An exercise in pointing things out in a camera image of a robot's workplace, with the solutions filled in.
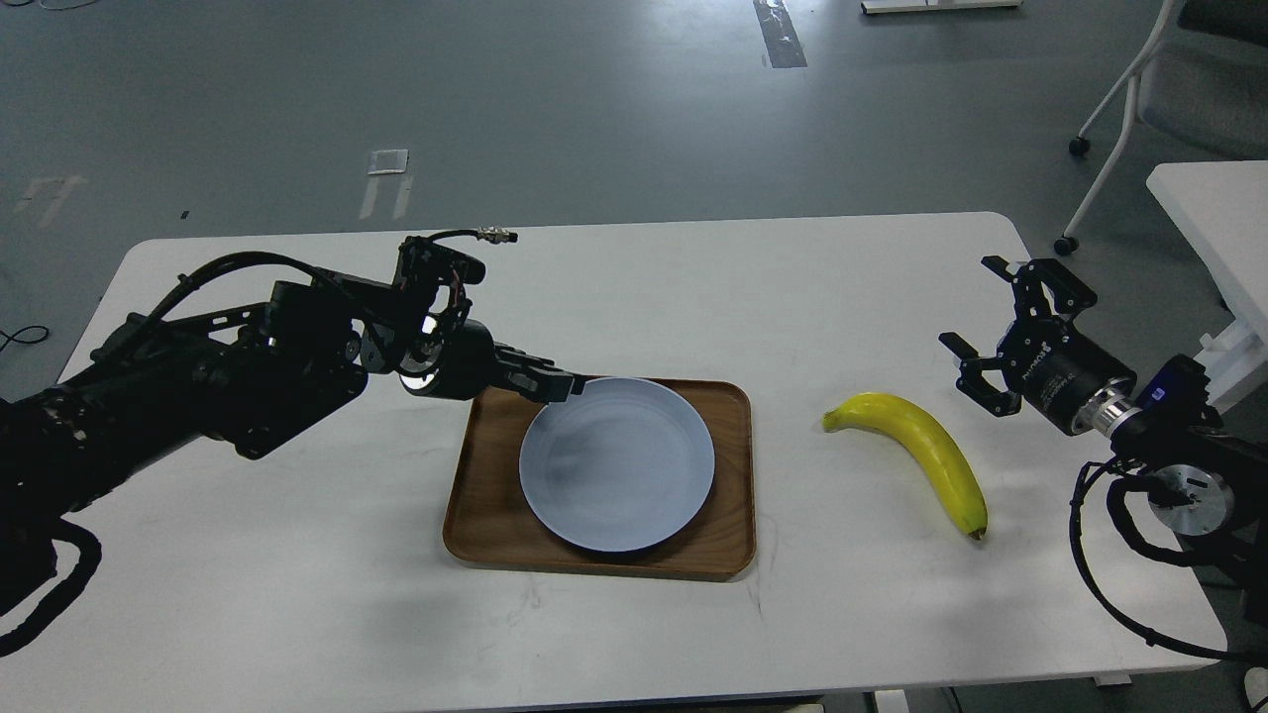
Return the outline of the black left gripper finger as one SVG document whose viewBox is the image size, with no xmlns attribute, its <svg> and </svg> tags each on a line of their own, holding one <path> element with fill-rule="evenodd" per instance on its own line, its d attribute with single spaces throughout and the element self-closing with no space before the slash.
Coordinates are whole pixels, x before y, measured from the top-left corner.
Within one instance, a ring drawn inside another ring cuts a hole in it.
<svg viewBox="0 0 1268 713">
<path fill-rule="evenodd" d="M 512 391 L 535 403 L 559 403 L 583 393 L 588 381 L 587 376 L 555 365 L 520 365 L 502 372 L 501 389 Z"/>
<path fill-rule="evenodd" d="M 495 384 L 548 384 L 557 379 L 552 360 L 519 351 L 508 344 L 493 344 L 493 362 Z"/>
</svg>

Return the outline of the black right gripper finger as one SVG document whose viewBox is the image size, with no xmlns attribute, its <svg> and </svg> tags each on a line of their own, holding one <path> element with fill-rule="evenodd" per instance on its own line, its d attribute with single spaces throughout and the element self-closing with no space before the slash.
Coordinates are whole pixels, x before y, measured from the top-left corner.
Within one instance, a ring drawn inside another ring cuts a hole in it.
<svg viewBox="0 0 1268 713">
<path fill-rule="evenodd" d="M 1017 391 L 1000 391 L 987 381 L 988 370 L 1003 373 L 1003 368 L 1009 365 L 1004 356 L 980 356 L 978 349 L 971 348 L 957 332 L 941 332 L 938 343 L 957 360 L 959 377 L 955 384 L 961 393 L 995 417 L 1008 417 L 1019 412 Z"/>
<path fill-rule="evenodd" d="M 1097 304 L 1096 291 L 1056 258 L 1009 263 L 987 255 L 980 263 L 1011 287 L 1014 318 L 1008 332 L 1077 334 L 1075 317 Z"/>
</svg>

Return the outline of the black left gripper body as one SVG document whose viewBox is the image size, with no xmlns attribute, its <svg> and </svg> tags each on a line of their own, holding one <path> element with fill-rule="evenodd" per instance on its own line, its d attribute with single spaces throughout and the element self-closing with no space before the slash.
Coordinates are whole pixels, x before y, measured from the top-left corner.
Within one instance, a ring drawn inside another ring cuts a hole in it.
<svg viewBox="0 0 1268 713">
<path fill-rule="evenodd" d="M 469 320 L 448 340 L 435 370 L 426 377 L 399 376 L 399 384 L 418 397 L 467 401 L 498 384 L 502 372 L 489 329 Z"/>
</svg>

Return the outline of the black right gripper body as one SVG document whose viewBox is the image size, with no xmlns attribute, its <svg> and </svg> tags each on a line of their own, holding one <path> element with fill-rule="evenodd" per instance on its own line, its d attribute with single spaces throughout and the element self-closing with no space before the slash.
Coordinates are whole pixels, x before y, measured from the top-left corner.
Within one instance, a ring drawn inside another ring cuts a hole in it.
<svg viewBox="0 0 1268 713">
<path fill-rule="evenodd" d="M 1018 318 L 997 346 L 1006 387 L 1060 433 L 1079 435 L 1082 409 L 1107 387 L 1129 393 L 1136 370 L 1085 337 L 1070 318 Z"/>
</svg>

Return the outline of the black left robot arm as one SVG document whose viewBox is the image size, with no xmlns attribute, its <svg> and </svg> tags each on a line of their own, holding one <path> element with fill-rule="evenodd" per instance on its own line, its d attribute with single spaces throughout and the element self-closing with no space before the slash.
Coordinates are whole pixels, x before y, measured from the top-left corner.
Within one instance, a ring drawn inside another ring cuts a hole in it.
<svg viewBox="0 0 1268 713">
<path fill-rule="evenodd" d="M 3 636 L 36 641 L 101 563 L 98 537 L 67 520 L 197 439 L 260 459 L 396 374 L 422 397 L 484 389 L 536 403 L 587 378 L 502 343 L 470 318 L 484 263 L 448 231 L 399 244 L 392 280 L 249 250 L 204 263 L 150 313 L 132 313 L 86 369 L 3 402 L 3 610 L 36 608 Z"/>
</svg>

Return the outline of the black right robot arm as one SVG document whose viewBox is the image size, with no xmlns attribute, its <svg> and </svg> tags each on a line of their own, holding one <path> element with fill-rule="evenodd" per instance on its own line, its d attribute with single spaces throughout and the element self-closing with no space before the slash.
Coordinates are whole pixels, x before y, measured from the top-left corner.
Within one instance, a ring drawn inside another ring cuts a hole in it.
<svg viewBox="0 0 1268 713">
<path fill-rule="evenodd" d="M 1191 658 L 1264 666 L 1263 651 L 1189 644 L 1110 603 L 1082 546 L 1082 509 L 1106 478 L 1107 514 L 1130 551 L 1182 568 L 1219 568 L 1241 587 L 1248 614 L 1262 623 L 1265 532 L 1253 543 L 1238 532 L 1265 525 L 1265 448 L 1224 431 L 1208 402 L 1205 365 L 1189 356 L 1172 356 L 1134 397 L 1134 370 L 1077 329 L 1075 317 L 1096 306 L 1097 296 L 1063 263 L 1011 263 L 995 255 L 981 263 L 1011 287 L 1014 318 L 987 356 L 956 332 L 941 335 L 957 360 L 957 389 L 995 417 L 1027 403 L 1065 435 L 1098 433 L 1110 442 L 1110 461 L 1082 466 L 1069 502 L 1068 539 L 1087 590 L 1145 644 Z"/>
</svg>

